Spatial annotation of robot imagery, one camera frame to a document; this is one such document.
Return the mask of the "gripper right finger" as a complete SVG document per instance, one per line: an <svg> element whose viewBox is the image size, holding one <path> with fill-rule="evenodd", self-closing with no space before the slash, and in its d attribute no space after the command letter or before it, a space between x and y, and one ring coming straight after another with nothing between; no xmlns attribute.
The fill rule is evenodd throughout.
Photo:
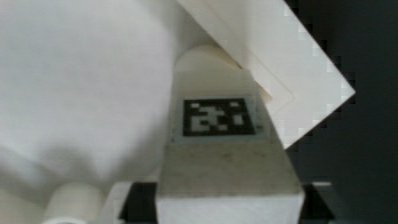
<svg viewBox="0 0 398 224"><path fill-rule="evenodd" d="M302 187L306 200L301 224L350 224L343 201L333 183L311 182Z"/></svg>

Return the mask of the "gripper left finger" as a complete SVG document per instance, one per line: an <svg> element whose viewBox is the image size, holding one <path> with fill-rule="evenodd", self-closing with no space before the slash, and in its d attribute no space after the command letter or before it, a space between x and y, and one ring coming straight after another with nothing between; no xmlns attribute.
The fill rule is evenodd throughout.
<svg viewBox="0 0 398 224"><path fill-rule="evenodd" d="M121 218L121 213L132 186L132 182L118 182L114 184L100 212L98 224L130 224L130 222Z"/></svg>

